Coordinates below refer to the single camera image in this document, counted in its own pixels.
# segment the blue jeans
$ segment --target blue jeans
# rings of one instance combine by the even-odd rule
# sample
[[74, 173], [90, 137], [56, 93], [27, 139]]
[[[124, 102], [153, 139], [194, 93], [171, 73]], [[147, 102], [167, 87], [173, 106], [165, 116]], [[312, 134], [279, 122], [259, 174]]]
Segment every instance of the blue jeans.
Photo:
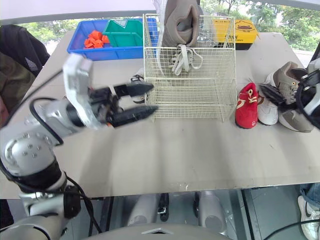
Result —
[[309, 204], [320, 208], [320, 183], [300, 184], [300, 193]]

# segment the red shoe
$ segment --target red shoe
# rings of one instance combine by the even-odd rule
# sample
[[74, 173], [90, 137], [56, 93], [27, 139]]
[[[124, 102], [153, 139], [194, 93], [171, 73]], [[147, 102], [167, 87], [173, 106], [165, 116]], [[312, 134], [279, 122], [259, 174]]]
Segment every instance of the red shoe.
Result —
[[252, 82], [245, 86], [238, 96], [235, 110], [235, 124], [243, 129], [252, 129], [258, 122], [258, 93]]

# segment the green tray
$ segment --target green tray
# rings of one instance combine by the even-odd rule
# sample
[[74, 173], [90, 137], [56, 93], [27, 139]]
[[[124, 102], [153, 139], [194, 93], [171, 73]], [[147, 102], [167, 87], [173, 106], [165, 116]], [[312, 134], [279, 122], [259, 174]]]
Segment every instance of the green tray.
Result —
[[143, 45], [143, 26], [138, 19], [110, 20], [103, 35], [107, 35], [112, 47]]

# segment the black jacket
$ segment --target black jacket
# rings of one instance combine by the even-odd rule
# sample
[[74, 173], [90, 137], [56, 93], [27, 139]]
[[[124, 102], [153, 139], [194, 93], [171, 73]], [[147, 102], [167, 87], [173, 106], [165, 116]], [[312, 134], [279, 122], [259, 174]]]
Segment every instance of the black jacket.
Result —
[[11, 57], [37, 76], [50, 55], [45, 45], [26, 28], [16, 25], [0, 27], [0, 52]]

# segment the white wire rack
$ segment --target white wire rack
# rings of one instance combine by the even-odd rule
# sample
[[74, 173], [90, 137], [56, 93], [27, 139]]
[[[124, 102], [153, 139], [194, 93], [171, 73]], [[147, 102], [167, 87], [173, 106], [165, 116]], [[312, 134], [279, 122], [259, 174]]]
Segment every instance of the white wire rack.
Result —
[[[146, 103], [158, 105], [154, 118], [228, 118], [237, 104], [235, 21], [232, 17], [200, 16], [195, 52], [199, 69], [175, 75], [176, 47], [159, 47], [157, 14], [143, 15], [144, 79], [154, 85]], [[193, 55], [193, 64], [201, 59]]]

